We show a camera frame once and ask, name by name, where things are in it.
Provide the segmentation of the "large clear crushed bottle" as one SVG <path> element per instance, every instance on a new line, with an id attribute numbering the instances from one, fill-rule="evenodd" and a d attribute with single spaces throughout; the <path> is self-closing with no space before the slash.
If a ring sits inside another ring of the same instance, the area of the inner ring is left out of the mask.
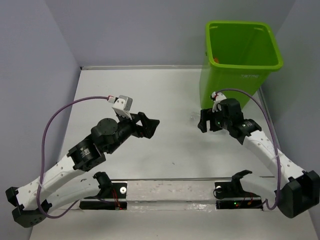
<path id="1" fill-rule="evenodd" d="M 192 122 L 192 123 L 195 123 L 195 124 L 197 124 L 199 121 L 200 121 L 200 118 L 201 118 L 201 115 L 198 113 L 198 112 L 192 112 L 191 114 L 190 114 L 190 121 Z"/>

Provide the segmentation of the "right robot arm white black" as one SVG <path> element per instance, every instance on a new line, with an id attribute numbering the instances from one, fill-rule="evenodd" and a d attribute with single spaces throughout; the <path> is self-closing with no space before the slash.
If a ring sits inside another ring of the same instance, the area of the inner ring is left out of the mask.
<path id="1" fill-rule="evenodd" d="M 231 177 L 216 193 L 219 199 L 229 194 L 242 196 L 252 193 L 270 206 L 276 206 L 283 215 L 292 219 L 320 202 L 320 176 L 315 171 L 305 171 L 293 163 L 253 120 L 245 119 L 240 103 L 234 98 L 216 97 L 213 107 L 200 111 L 197 127 L 207 131 L 228 131 L 243 147 L 252 152 L 277 178 L 273 183 L 242 170 Z"/>

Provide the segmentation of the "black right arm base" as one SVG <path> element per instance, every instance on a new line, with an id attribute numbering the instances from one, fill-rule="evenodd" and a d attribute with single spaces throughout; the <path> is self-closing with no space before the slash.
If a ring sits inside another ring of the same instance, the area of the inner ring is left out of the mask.
<path id="1" fill-rule="evenodd" d="M 216 198 L 218 210 L 235 209 L 263 209 L 263 201 L 260 196 L 244 191 L 240 180 L 252 171 L 242 170 L 235 173 L 229 181 L 218 181 L 214 183 L 213 196 Z"/>

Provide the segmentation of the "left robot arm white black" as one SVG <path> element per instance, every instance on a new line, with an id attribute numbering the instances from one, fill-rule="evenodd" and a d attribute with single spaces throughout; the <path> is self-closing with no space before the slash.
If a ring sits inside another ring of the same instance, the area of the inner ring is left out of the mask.
<path id="1" fill-rule="evenodd" d="M 42 222 L 56 209 L 86 197 L 104 198 L 113 184 L 105 172 L 67 183 L 106 161 L 130 136 L 150 139 L 160 124 L 143 112 L 131 118 L 119 116 L 117 120 L 104 118 L 91 129 L 90 135 L 72 147 L 63 158 L 44 173 L 43 179 L 22 187 L 10 187 L 5 194 L 14 206 L 13 219 L 24 228 Z"/>

